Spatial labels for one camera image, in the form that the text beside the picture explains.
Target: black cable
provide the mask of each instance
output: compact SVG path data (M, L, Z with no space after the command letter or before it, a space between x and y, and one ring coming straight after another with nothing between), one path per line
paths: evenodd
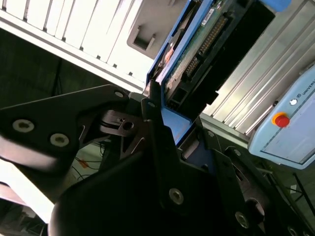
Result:
M99 170L99 168L93 168L93 167L90 167L90 166L87 166L87 167L90 168L91 170L96 170L96 171Z
M58 89L59 89L59 94L58 95L62 95L63 94L63 86L61 85L61 78L60 76L58 77Z
M101 163L101 161L83 161L83 160L80 160L79 158L75 158L78 162L81 162L81 163L84 163L84 162L97 162L97 163ZM98 171L99 170L99 167L98 168L93 168L89 165L85 165L87 168L90 168L91 170L96 170Z
M71 167L79 174L80 177L82 177L82 175L80 174L80 172L76 168L74 168L73 166L71 166Z
M91 176L91 175L82 175L82 176L78 177L77 180L79 180L80 178L86 179L86 178L83 178L84 176Z
M78 157L75 158L77 161L80 161L80 162L95 162L95 163L100 163L102 161L86 161L86 160L80 160Z

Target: wire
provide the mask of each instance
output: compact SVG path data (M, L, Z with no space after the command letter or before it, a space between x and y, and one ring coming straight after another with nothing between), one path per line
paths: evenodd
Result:
M78 157L75 158L77 161L80 161L80 162L95 162L95 163L100 163L102 161L86 161L86 160L80 160Z
M218 139L216 134L215 134L215 137L217 138L217 141L218 141L218 144L219 144L219 148L220 148L220 152L222 153L222 148L221 148L221 145L220 145L220 141L219 141L219 139Z
M77 180L79 180L80 178L86 179L86 178L83 178L84 176L91 176L91 175L81 175L81 176L79 176L79 177L77 178Z
M82 175L80 174L80 172L79 172L76 168L74 168L73 166L71 166L71 167L79 174L79 176L80 176L81 178L83 178Z
M89 166L88 164L86 164L86 162L100 163L101 161L84 161L84 160L80 160L80 159L77 158L77 157L75 157L75 159L76 159L79 163L83 163L83 164L85 165L85 167L90 168L91 170L96 170L96 171L99 170L99 167L98 167L98 168L93 168L93 167Z

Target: electronic component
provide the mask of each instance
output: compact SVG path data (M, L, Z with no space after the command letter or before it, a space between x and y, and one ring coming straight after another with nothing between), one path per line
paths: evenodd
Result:
M309 67L278 102L255 131L250 153L297 169L315 160L314 75Z

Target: black metal bracket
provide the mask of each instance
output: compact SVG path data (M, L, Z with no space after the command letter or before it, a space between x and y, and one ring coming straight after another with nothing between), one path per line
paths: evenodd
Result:
M306 224L240 150L229 147L224 154L229 156L236 168L242 172L246 178L245 182L250 183L240 183L245 200L255 199L262 205L266 232L270 235L312 235Z
M66 171L80 148L107 135L97 118L128 101L121 88L107 85L1 109L0 156L43 172Z

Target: screw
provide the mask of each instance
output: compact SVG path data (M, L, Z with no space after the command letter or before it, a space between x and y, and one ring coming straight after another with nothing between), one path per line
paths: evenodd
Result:
M148 102L151 107L156 107L152 102Z
M124 95L121 92L118 92L118 91L115 92L115 95L118 96L118 97L124 97Z
M215 136L215 134L212 133L211 131L208 131L208 135L209 135L211 138L213 138L213 137Z
M235 218L236 218L237 222L238 222L243 228L248 229L248 228L250 227L250 224L249 224L249 222L248 222L246 216L245 216L243 213L237 211L237 212L235 213Z
M53 134L50 137L50 143L60 148L67 146L69 142L69 138L64 134Z
M241 153L240 153L239 150L234 149L234 152L235 152L236 155L241 156Z
M170 199L177 205L181 205L184 202L184 196L177 188L171 188L169 190Z
M27 119L18 119L13 122L12 126L14 130L21 133L31 132L35 128L34 124Z
M295 231L291 226L288 226L287 230L289 230L289 233L290 233L292 236L297 236L296 231Z

